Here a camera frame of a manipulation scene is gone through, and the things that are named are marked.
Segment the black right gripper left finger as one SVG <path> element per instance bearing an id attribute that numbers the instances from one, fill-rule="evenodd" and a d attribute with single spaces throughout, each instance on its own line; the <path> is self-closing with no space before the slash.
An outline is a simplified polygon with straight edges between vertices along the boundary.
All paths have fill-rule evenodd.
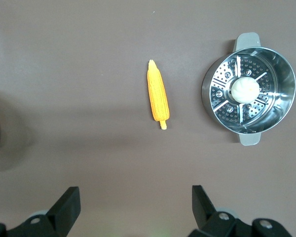
<path id="1" fill-rule="evenodd" d="M 7 230 L 0 223 L 0 237 L 66 237 L 81 212 L 79 187 L 69 187 L 45 214 L 37 214 Z"/>

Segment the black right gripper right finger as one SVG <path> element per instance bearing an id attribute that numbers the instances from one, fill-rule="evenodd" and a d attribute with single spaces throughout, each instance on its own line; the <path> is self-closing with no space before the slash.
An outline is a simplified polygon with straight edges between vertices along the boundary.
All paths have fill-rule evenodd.
<path id="1" fill-rule="evenodd" d="M 192 211 L 198 228 L 190 237 L 291 237 L 279 222 L 258 218 L 251 225 L 227 211 L 217 211 L 201 185 L 192 187 Z"/>

